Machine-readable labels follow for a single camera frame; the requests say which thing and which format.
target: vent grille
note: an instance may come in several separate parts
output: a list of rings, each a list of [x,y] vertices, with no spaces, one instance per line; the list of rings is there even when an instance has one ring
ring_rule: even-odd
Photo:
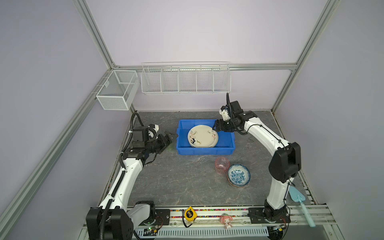
[[[137,232],[140,238],[153,238],[154,236],[143,236],[144,228]],[[223,238],[223,237],[267,237],[267,227],[192,227],[164,228],[160,229],[156,238]]]

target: white mesh basket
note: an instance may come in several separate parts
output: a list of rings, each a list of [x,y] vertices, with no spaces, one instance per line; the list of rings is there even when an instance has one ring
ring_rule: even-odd
[[[143,63],[141,89],[144,94],[228,93],[231,91],[229,63],[175,63],[165,66]]]
[[[139,85],[136,71],[113,70],[96,97],[105,110],[129,110]]]

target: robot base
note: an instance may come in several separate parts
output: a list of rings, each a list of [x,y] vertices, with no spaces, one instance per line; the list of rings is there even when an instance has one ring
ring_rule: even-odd
[[[288,214],[286,205],[280,209],[273,209],[267,201],[265,207],[251,207],[248,209],[248,216],[251,223],[290,223],[291,219]]]
[[[170,220],[170,210],[169,209],[156,209],[155,213],[155,220],[154,223],[150,225],[169,225],[169,220]],[[147,221],[144,221],[140,224],[140,226],[148,226],[149,224]]]

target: blue plastic bin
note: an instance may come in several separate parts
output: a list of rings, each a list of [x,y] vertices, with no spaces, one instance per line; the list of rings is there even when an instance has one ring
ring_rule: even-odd
[[[229,155],[235,150],[235,134],[233,132],[218,132],[218,142],[215,147],[191,147],[188,142],[188,132],[197,125],[213,126],[215,119],[182,119],[177,129],[176,149],[180,155]]]

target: light blue spatula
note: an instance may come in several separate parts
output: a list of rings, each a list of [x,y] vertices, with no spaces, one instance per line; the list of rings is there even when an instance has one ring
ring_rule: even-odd
[[[308,221],[310,227],[316,227],[315,223],[311,215],[309,214],[307,208],[305,207],[303,201],[305,200],[305,196],[299,192],[295,187],[289,187],[289,194],[294,202],[300,202],[301,208],[303,209],[304,216]]]

